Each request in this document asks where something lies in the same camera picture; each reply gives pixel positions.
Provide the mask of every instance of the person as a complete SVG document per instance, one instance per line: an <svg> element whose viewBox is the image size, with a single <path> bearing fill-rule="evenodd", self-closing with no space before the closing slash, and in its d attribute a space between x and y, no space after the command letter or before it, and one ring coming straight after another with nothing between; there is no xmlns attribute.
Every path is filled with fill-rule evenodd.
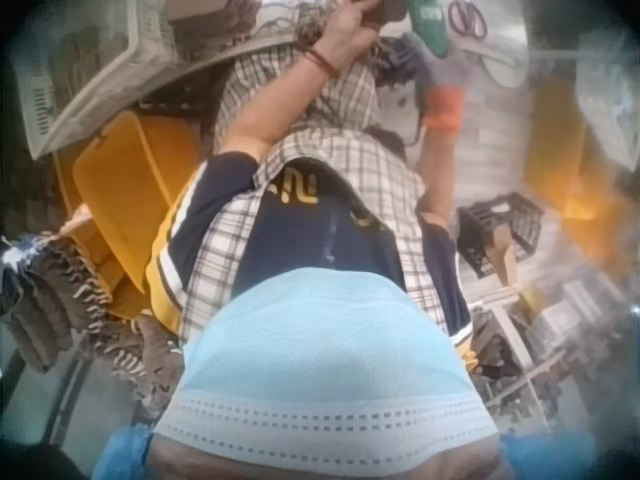
<svg viewBox="0 0 640 480"><path fill-rule="evenodd" d="M456 349L471 329L446 229L469 68L406 39L429 82L412 171L363 61L378 3L345 0L305 51L235 62L216 153L147 271L185 345L152 478L511 477Z"/></svg>

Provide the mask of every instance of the white basket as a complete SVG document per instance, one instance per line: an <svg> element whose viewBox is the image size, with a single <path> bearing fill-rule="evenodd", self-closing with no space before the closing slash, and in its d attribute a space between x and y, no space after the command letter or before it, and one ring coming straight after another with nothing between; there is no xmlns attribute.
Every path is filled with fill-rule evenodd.
<svg viewBox="0 0 640 480"><path fill-rule="evenodd" d="M163 13L165 0L123 0L123 6L127 9L127 49L82 87L57 117L47 45L33 32L55 29L60 16L50 13L38 18L27 40L14 48L22 116L34 159L90 136L145 93L153 78L178 65L173 32Z"/></svg>
<svg viewBox="0 0 640 480"><path fill-rule="evenodd" d="M580 110L591 125L604 153L617 164L634 170L640 156L640 75L637 57L626 55L637 46L619 32L596 31L580 42L576 92ZM593 53L609 58L595 60Z"/></svg>

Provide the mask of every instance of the work glove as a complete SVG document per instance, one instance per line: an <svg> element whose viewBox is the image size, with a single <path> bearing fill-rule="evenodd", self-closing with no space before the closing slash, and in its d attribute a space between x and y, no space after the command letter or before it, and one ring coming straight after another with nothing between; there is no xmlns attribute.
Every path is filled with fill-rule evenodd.
<svg viewBox="0 0 640 480"><path fill-rule="evenodd" d="M402 36L415 62L416 88L421 102L422 124L428 129L456 131L464 120L464 100L471 66L464 52L449 43L449 55L438 58L413 32Z"/></svg>

